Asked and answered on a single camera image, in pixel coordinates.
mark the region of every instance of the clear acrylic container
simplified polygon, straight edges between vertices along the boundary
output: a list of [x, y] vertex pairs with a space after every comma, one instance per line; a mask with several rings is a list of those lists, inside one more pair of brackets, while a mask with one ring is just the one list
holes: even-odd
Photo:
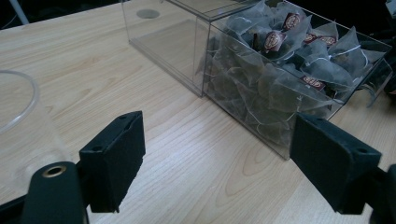
[[205, 51], [213, 21], [258, 0], [122, 1], [130, 43], [190, 90], [203, 96]]
[[[265, 6], [275, 8], [278, 3], [292, 5], [287, 1], [269, 0]], [[280, 58], [270, 58], [253, 49], [253, 41], [248, 43], [243, 39], [248, 31], [238, 35], [231, 31], [230, 21], [243, 18], [257, 4], [263, 2], [132, 0], [124, 1], [122, 7], [129, 40], [134, 47], [199, 96], [208, 96], [288, 159], [295, 113], [305, 112], [329, 119], [368, 80], [375, 80], [374, 99], [383, 88], [383, 81], [392, 75], [383, 59], [391, 47], [357, 33], [359, 49], [374, 50], [380, 56], [370, 66], [367, 63], [353, 83], [348, 83], [342, 91], [332, 93], [329, 88], [315, 88], [316, 79], [306, 78], [306, 74], [290, 67], [286, 69], [291, 59], [301, 60], [296, 58], [296, 50]], [[306, 18], [312, 16], [311, 30], [331, 22], [297, 8]], [[286, 24], [281, 22], [280, 29], [284, 29], [282, 23]], [[332, 24], [337, 30], [337, 40], [350, 31], [335, 22]], [[291, 91], [288, 85], [293, 85], [295, 90]]]

